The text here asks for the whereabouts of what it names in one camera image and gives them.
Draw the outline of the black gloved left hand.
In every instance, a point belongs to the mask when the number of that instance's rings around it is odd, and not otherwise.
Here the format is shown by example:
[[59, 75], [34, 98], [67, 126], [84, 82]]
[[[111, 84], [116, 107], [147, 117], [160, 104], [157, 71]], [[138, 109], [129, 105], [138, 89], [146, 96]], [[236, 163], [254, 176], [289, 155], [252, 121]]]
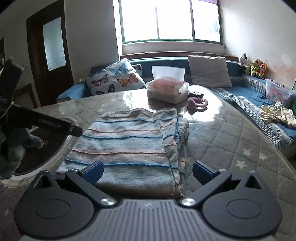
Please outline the black gloved left hand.
[[24, 158], [26, 148], [43, 147], [43, 140], [30, 134], [26, 128], [2, 126], [4, 140], [1, 142], [1, 180], [10, 179]]

